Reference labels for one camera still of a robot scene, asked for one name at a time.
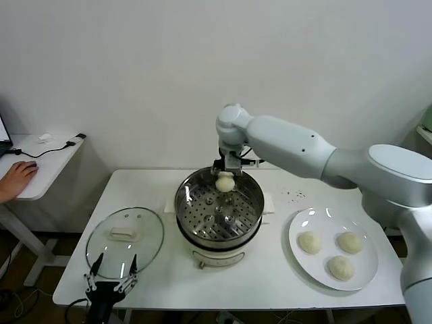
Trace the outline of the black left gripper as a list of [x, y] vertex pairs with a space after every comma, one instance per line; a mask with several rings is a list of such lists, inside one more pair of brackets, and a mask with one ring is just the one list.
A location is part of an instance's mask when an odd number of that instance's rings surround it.
[[95, 277], [103, 261], [102, 252], [91, 265], [90, 271], [84, 274], [87, 284], [86, 297], [90, 301], [90, 308], [86, 317], [86, 323], [104, 324], [109, 322], [113, 306], [121, 302], [125, 293], [129, 293], [138, 282], [137, 254], [132, 259], [129, 273], [117, 281], [98, 281]]

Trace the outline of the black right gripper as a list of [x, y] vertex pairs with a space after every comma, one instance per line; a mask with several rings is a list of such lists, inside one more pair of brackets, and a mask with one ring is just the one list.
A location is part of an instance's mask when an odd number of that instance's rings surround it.
[[[241, 168], [241, 152], [243, 151], [243, 146], [221, 146], [219, 147], [219, 155], [223, 162], [224, 167], [239, 167], [233, 168], [232, 173], [235, 176], [241, 176], [243, 171]], [[217, 176], [221, 171], [221, 163], [219, 161], [214, 161], [211, 173]]]

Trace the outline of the person's bare hand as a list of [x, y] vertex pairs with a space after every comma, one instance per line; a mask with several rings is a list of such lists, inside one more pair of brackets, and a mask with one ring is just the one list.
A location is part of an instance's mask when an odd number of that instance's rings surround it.
[[1, 178], [1, 204], [17, 198], [38, 172], [35, 161], [14, 163]]

